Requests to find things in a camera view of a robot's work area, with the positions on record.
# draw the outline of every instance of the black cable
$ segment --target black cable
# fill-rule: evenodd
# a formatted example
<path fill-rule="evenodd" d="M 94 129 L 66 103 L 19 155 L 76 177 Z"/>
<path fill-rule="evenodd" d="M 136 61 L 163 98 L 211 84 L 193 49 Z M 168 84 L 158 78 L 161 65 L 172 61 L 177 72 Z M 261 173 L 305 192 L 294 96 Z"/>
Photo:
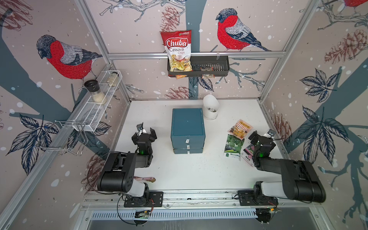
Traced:
<path fill-rule="evenodd" d="M 131 225 L 135 225 L 135 226 L 138 226 L 138 225 L 142 225 L 142 224 L 145 224 L 148 220 L 146 220 L 146 222 L 144 222 L 144 223 L 142 223 L 142 224 L 132 224 L 132 223 L 129 223 L 129 222 L 126 222 L 125 220 L 123 220 L 121 217 L 120 217 L 120 214 L 119 214 L 119 201 L 120 201 L 120 199 L 122 198 L 123 196 L 121 196 L 120 198 L 119 198 L 119 200 L 117 201 L 117 204 L 116 204 L 116 212 L 117 212 L 117 216 L 120 218 L 120 220 L 122 220 L 124 223 L 127 223 L 127 224 L 131 224 Z"/>

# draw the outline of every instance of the wall shelf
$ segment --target wall shelf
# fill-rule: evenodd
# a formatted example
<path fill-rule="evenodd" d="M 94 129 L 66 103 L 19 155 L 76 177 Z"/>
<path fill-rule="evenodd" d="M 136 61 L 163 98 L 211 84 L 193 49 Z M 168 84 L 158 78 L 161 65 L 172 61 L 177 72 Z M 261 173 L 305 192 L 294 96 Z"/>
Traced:
<path fill-rule="evenodd" d="M 108 83 L 107 80 L 112 72 L 117 72 L 113 83 Z M 119 86 L 121 81 L 121 73 L 118 70 L 108 70 L 105 72 L 102 79 L 99 81 L 100 90 L 105 94 L 105 98 L 107 102 L 105 104 L 101 104 L 98 102 L 94 102 L 92 96 L 89 97 L 86 104 L 83 106 L 82 110 L 77 115 L 74 120 L 77 123 L 85 124 L 83 130 L 85 132 L 94 132 L 102 118 L 105 114 L 105 110 L 110 103 L 111 98 L 113 97 L 116 89 Z"/>

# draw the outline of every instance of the white wire rack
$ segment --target white wire rack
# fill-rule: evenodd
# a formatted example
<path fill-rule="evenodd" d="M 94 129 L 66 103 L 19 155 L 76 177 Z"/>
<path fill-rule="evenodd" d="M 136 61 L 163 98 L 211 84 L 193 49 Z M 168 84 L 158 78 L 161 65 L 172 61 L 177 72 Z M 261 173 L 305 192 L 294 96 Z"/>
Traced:
<path fill-rule="evenodd" d="M 46 145 L 45 141 L 41 141 L 44 139 L 44 137 L 46 137 L 46 135 L 50 134 L 50 133 L 54 133 L 52 132 L 52 130 L 54 128 L 57 129 L 57 126 L 55 123 L 59 123 L 61 127 L 63 127 L 64 125 L 66 126 L 73 126 L 74 128 L 76 128 L 76 130 L 78 131 L 76 138 L 76 142 L 78 142 L 78 140 L 80 140 L 81 144 L 78 147 L 77 152 L 73 152 L 72 151 L 72 147 L 68 146 L 68 142 L 65 144 L 65 146 L 60 147 L 60 148 L 56 148 L 56 147 L 48 147 Z M 84 146 L 86 146 L 86 144 L 88 143 L 88 138 L 86 136 L 86 133 L 84 132 L 84 127 L 85 124 L 83 123 L 77 123 L 75 121 L 54 121 L 54 123 L 46 130 L 46 132 L 44 132 L 43 136 L 40 137 L 39 141 L 33 146 L 34 148 L 37 149 L 42 149 L 42 150 L 54 150 L 54 151 L 58 151 L 58 155 L 63 155 L 65 153 L 70 153 L 74 156 L 81 156 Z"/>
<path fill-rule="evenodd" d="M 114 78 L 113 81 L 107 82 L 110 74 L 112 72 L 117 72 L 118 74 Z M 94 102 L 92 96 L 89 97 L 87 103 L 83 106 L 82 110 L 79 112 L 78 116 L 75 119 L 77 123 L 83 123 L 84 131 L 86 132 L 94 132 L 100 122 L 102 116 L 105 114 L 105 110 L 110 103 L 111 98 L 113 97 L 115 90 L 118 88 L 118 85 L 121 81 L 121 73 L 118 70 L 108 70 L 102 77 L 99 82 L 100 90 L 105 94 L 105 99 L 107 102 L 105 104 L 101 104 L 99 102 Z"/>

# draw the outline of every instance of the chip bag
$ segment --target chip bag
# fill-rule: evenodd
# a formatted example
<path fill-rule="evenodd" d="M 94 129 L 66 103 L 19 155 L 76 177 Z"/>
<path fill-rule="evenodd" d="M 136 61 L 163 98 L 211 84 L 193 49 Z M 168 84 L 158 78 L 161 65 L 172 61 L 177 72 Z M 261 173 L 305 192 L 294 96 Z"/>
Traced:
<path fill-rule="evenodd" d="M 192 71 L 190 65 L 192 31 L 161 32 L 166 53 L 169 56 L 170 71 Z"/>

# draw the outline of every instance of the white container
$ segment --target white container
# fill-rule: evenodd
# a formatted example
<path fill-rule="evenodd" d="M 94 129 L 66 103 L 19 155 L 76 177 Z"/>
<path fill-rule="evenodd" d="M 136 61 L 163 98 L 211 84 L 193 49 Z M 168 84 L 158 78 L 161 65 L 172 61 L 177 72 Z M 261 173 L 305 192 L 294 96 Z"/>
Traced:
<path fill-rule="evenodd" d="M 203 117 L 207 120 L 214 120 L 220 109 L 220 104 L 217 99 L 211 94 L 203 98 Z"/>

